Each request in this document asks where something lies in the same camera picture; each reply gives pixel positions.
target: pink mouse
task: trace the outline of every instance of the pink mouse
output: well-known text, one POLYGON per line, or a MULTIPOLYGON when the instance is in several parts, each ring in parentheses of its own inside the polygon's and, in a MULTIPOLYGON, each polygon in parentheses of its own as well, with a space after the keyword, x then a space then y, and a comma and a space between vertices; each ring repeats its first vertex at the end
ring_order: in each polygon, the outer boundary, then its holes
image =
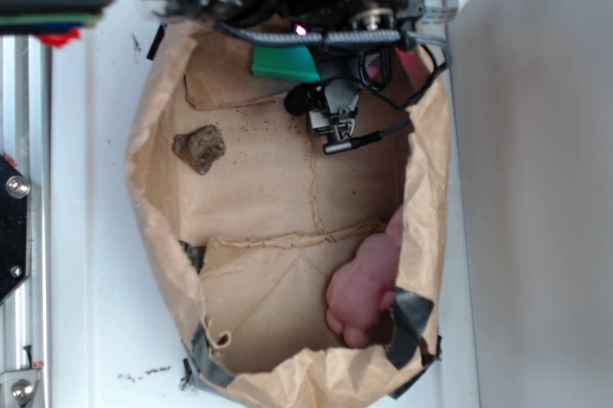
POLYGON ((329 282, 326 320, 350 348, 368 346, 367 331, 394 301, 402 230, 400 207, 385 233, 366 238, 355 258, 338 269, 329 282))

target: paper bag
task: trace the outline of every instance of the paper bag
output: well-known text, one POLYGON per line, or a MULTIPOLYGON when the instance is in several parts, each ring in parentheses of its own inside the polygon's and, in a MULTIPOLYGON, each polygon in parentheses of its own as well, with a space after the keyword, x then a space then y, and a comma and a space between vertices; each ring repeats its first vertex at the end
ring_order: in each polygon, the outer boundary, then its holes
MULTIPOLYGON (((249 49, 192 22, 170 26, 132 127, 128 185, 174 323, 201 380, 246 406, 353 408, 398 396, 439 352, 443 85, 410 109, 412 133, 327 156, 325 139, 284 110, 287 83, 249 74, 249 49), (200 175, 172 145, 205 125, 226 152, 200 175), (402 203, 393 338, 347 349, 326 326, 329 279, 402 203), (186 246, 205 247, 199 271, 186 246)), ((405 116, 368 94, 359 110, 358 134, 405 116)))

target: cable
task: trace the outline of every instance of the cable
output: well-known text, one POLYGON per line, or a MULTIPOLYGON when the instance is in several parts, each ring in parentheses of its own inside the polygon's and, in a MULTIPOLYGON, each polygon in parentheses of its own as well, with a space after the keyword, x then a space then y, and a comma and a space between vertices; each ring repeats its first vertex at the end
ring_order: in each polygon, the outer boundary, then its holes
POLYGON ((420 100, 423 98, 425 93, 430 89, 430 87, 432 87, 432 84, 437 79, 437 77, 443 71, 445 71, 449 67, 447 59, 445 59, 445 62, 443 62, 442 64, 439 64, 437 62, 434 54, 432 53, 432 51, 430 49, 428 49, 427 46, 423 46, 423 50, 428 54, 428 56, 432 60, 432 63, 434 64, 434 71, 432 73, 430 73, 430 75, 426 79, 425 83, 420 88, 420 90, 418 90, 415 94, 413 94, 411 97, 409 97, 409 100, 407 102, 403 103, 403 104, 397 104, 396 102, 394 102, 391 99, 387 98, 386 96, 384 96, 383 94, 381 94, 377 90, 373 89, 369 85, 364 84, 364 82, 360 78, 356 78, 354 76, 349 76, 349 75, 335 76, 333 78, 328 78, 328 79, 322 80, 321 85, 322 85, 322 87, 326 87, 326 86, 332 84, 333 82, 335 82, 336 80, 341 80, 341 79, 343 79, 343 80, 352 80, 353 82, 356 82, 357 84, 359 84, 360 87, 365 88, 366 90, 371 92, 374 96, 376 96, 380 100, 382 100, 382 101, 386 102, 387 104, 389 104, 390 106, 392 106, 394 109, 405 110, 407 107, 412 106, 412 105, 417 104, 418 102, 420 102, 420 100))
POLYGON ((362 79, 362 83, 364 86, 373 89, 376 92, 380 92, 385 89, 390 82, 392 82, 392 58, 390 56, 391 49, 389 47, 385 47, 379 51, 379 58, 381 63, 381 77, 383 79, 382 82, 378 82, 371 78, 368 74, 368 65, 366 64, 366 54, 360 54, 358 69, 360 73, 360 78, 362 79))
POLYGON ((404 49, 422 46, 438 46, 443 50, 445 60, 451 65, 453 56, 446 39, 432 34, 415 33, 406 30, 375 30, 372 32, 330 32, 308 33, 299 35, 294 33, 261 33, 233 27, 227 23, 216 23, 216 29, 230 36, 244 39, 266 47, 352 47, 365 46, 367 48, 380 48, 384 45, 396 45, 404 49))
POLYGON ((394 125, 389 126, 385 130, 379 130, 377 132, 369 133, 368 135, 363 135, 361 137, 350 138, 340 143, 327 144, 324 146, 324 152, 326 154, 336 154, 337 152, 358 149, 359 147, 370 145, 372 143, 383 140, 385 137, 392 135, 395 132, 398 132, 410 123, 411 118, 407 114, 404 119, 395 123, 394 125))

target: screw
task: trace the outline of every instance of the screw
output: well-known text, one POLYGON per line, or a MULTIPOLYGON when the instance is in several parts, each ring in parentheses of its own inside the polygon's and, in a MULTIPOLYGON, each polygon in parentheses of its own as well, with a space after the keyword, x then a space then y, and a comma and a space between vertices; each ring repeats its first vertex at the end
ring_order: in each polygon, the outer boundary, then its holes
POLYGON ((20 379, 12 385, 11 395, 18 406, 27 406, 34 395, 34 386, 30 381, 20 379))
POLYGON ((376 15, 369 15, 364 19, 364 27, 369 32, 374 32, 379 28, 379 18, 376 15))
POLYGON ((7 193, 13 199, 22 199, 30 193, 30 183, 23 176, 12 176, 7 181, 7 193))
POLYGON ((11 268, 11 275, 15 278, 21 277, 23 274, 23 269, 20 266, 14 266, 11 268))

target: black tape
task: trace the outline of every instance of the black tape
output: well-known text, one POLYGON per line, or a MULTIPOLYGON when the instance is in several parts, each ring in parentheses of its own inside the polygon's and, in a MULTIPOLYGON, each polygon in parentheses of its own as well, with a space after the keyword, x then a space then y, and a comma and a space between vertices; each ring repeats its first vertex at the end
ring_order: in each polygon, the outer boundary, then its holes
POLYGON ((153 38, 153 42, 151 43, 151 47, 149 48, 149 52, 147 52, 147 60, 154 60, 155 55, 157 54, 157 50, 162 43, 162 39, 164 39, 164 35, 166 34, 166 25, 160 25, 157 29, 157 33, 153 38))
POLYGON ((207 381, 224 389, 234 381, 236 376, 217 364, 209 355, 209 343, 207 342, 207 336, 202 325, 198 327, 197 332, 193 336, 192 350, 188 349, 188 354, 194 369, 194 379, 199 381, 198 375, 202 374, 207 381))
POLYGON ((207 247, 192 247, 188 242, 184 242, 183 240, 179 240, 181 244, 181 248, 188 256, 190 261, 192 262, 193 268, 199 274, 200 269, 204 265, 204 254, 206 252, 207 247))
POLYGON ((427 298, 402 288, 396 289, 392 309, 394 338, 387 349, 387 358, 399 370, 415 355, 433 309, 434 303, 427 298))
POLYGON ((441 360, 441 341, 442 338, 439 336, 439 340, 437 342, 437 354, 432 355, 431 353, 427 353, 421 356, 421 365, 423 366, 423 370, 421 370, 414 378, 410 379, 406 384, 398 387, 395 391, 390 393, 390 397, 394 400, 398 400, 402 397, 409 389, 413 387, 413 385, 420 380, 423 374, 430 368, 430 365, 434 363, 435 360, 441 360))

